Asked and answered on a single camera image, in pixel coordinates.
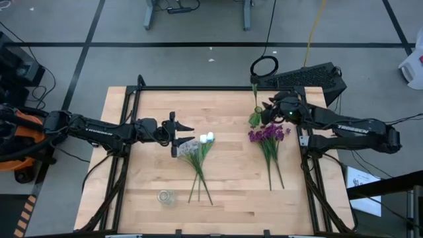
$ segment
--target wooden table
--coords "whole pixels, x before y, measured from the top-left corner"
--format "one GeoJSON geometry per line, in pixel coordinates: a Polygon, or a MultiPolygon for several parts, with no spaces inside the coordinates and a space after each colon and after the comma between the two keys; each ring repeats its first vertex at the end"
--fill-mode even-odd
{"type": "MultiPolygon", "coordinates": [[[[110,87],[101,120],[118,124],[125,87],[110,87]]],[[[261,91],[258,101],[268,101],[276,92],[261,91]]],[[[306,88],[308,103],[325,106],[321,88],[306,88]]],[[[272,188],[269,191],[266,163],[258,146],[249,141],[248,117],[254,108],[251,91],[142,91],[138,118],[151,117],[158,122],[176,119],[195,128],[194,132],[179,132],[178,136],[214,132],[215,145],[208,153],[203,170],[214,206],[201,191],[197,201],[195,189],[188,204],[195,172],[180,159],[171,158],[169,147],[157,143],[132,145],[126,189],[120,216],[120,233],[184,234],[255,234],[269,229],[274,235],[312,235],[309,204],[295,126],[280,144],[279,161],[285,189],[272,165],[272,188]],[[157,201],[160,190],[173,190],[173,208],[157,201]]],[[[331,131],[315,132],[331,135],[331,131]]],[[[329,154],[338,157],[336,151],[329,154]]],[[[90,168],[105,156],[103,148],[93,151],[90,168]]],[[[106,191],[111,159],[99,166],[89,177],[82,195],[75,229],[85,225],[96,212],[106,191]]],[[[320,160],[326,196],[335,212],[352,228],[354,221],[346,187],[339,165],[329,158],[320,160]]],[[[319,224],[325,230],[321,207],[317,202],[319,224]]],[[[112,218],[108,219],[111,227],[112,218]]]]}

